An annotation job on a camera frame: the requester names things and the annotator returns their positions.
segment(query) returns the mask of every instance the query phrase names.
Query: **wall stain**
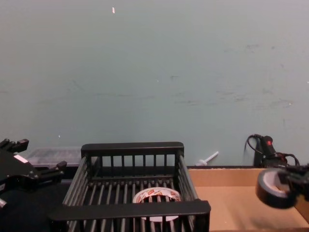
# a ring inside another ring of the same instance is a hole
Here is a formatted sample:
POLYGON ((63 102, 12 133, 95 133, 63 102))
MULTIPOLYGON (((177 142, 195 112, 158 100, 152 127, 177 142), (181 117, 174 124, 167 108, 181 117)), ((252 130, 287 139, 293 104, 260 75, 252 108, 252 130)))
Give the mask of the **wall stain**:
POLYGON ((274 94, 271 90, 265 89, 265 88, 263 88, 262 93, 263 93, 263 94, 270 94, 270 95, 273 95, 273 94, 274 94))
POLYGON ((72 80, 72 83, 76 88, 78 88, 78 90, 84 90, 84 88, 80 84, 78 84, 77 81, 72 80))
POLYGON ((242 102, 242 101, 244 101, 244 100, 246 100, 245 97, 238 97, 238 98, 235 98, 235 99, 234 99, 234 102, 242 102))
POLYGON ((279 99, 278 101, 271 102, 269 107, 270 108, 277 108, 277 107, 289 108, 293 105, 293 103, 294 102, 291 100, 279 99))
POLYGON ((246 49, 251 50, 251 49, 258 48, 259 46, 260 46, 259 44, 248 44, 248 45, 246 46, 246 49))
POLYGON ((183 104, 188 106, 200 105, 199 101, 187 100, 187 101, 175 101, 175 104, 183 104))
POLYGON ((169 78, 173 81, 174 79, 177 79, 177 78, 179 78, 180 76, 176 76, 176 75, 172 75, 172 76, 170 76, 169 78))
POLYGON ((174 93, 172 96, 173 97, 184 97, 184 96, 186 96, 186 92, 174 93))
POLYGON ((149 96, 139 97, 139 99, 141 99, 141 100, 155 99, 155 96, 149 95, 149 96))
POLYGON ((223 96, 228 96, 228 95, 233 95, 234 94, 234 92, 221 91, 221 90, 217 90, 216 93, 220 93, 223 96))

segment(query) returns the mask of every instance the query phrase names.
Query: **cardboard box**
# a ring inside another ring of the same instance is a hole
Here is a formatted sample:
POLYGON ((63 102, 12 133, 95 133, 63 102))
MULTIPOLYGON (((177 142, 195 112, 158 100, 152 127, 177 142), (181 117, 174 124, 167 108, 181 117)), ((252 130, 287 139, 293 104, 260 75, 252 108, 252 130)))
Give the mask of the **cardboard box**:
POLYGON ((200 199, 211 205, 210 231, 309 232, 309 203, 275 209, 255 194, 263 169, 190 169, 200 199))

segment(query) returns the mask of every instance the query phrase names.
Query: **tape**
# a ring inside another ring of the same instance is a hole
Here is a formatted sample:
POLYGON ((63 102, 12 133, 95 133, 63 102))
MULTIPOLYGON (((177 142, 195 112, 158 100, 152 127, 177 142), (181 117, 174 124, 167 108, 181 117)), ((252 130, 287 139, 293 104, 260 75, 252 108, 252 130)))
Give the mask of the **tape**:
MULTIPOLYGON (((140 192, 138 192, 134 197, 132 202, 133 203, 141 203, 142 200, 151 196, 166 196, 175 201, 179 202, 181 200, 180 194, 178 191, 173 190, 171 188, 164 188, 164 187, 155 187, 155 188, 146 188, 140 192)), ((166 221, 172 221, 178 218, 178 216, 167 216, 166 221)), ((162 217, 150 217, 150 221, 153 222, 162 222, 162 217)))
POLYGON ((278 172, 282 169, 263 170, 257 180, 256 195, 265 204, 280 209, 290 208, 296 203, 296 196, 291 193, 288 185, 280 182, 278 172))

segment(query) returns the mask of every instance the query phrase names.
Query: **black cable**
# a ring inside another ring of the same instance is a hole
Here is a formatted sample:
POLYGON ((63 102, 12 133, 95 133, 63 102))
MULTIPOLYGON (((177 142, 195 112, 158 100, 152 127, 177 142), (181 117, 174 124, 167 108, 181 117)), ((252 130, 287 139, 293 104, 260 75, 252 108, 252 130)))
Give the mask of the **black cable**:
POLYGON ((251 143, 250 143, 250 139, 251 138, 254 138, 254 139, 261 139, 263 136, 262 135, 259 135, 259 134, 252 134, 252 135, 250 135, 248 138, 247 138, 247 144, 249 145, 249 147, 251 147, 254 151, 256 151, 257 153, 260 153, 260 154, 262 154, 262 152, 261 151, 259 151, 259 150, 257 150, 257 149, 255 149, 252 145, 251 145, 251 143))
POLYGON ((280 154, 280 155, 282 155, 284 158, 286 158, 286 157, 292 157, 292 158, 294 159, 294 161, 295 161, 295 166, 300 166, 299 160, 296 158, 295 155, 293 155, 293 154, 281 153, 281 152, 276 152, 276 154, 280 154))
MULTIPOLYGON (((252 134, 252 135, 250 135, 250 136, 247 138, 247 144, 249 145, 249 147, 250 147, 252 150, 254 150, 255 152, 260 153, 260 154, 263 154, 263 152, 261 152, 261 151, 255 149, 255 148, 251 145, 250 139, 252 139, 252 138, 254 138, 254 139, 257 140, 257 139, 262 139, 263 136, 262 136, 262 135, 259 135, 259 134, 252 134)), ((298 159, 296 158, 296 156, 293 155, 293 154, 286 154, 286 153, 276 152, 276 153, 273 154, 272 156, 265 157, 264 159, 280 158, 280 159, 282 159, 282 160, 284 159, 284 160, 287 162, 286 157, 292 157, 292 158, 294 159, 294 161, 295 161, 295 166, 300 166, 299 160, 298 160, 298 159)))

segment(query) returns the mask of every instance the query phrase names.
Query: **teal wall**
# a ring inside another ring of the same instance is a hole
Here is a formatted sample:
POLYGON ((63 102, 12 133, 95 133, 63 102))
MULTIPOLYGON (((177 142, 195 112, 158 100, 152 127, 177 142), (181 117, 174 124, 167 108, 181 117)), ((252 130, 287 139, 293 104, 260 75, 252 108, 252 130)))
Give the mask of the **teal wall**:
POLYGON ((308 0, 2 0, 0 138, 239 165, 256 132, 306 163, 308 28, 308 0))

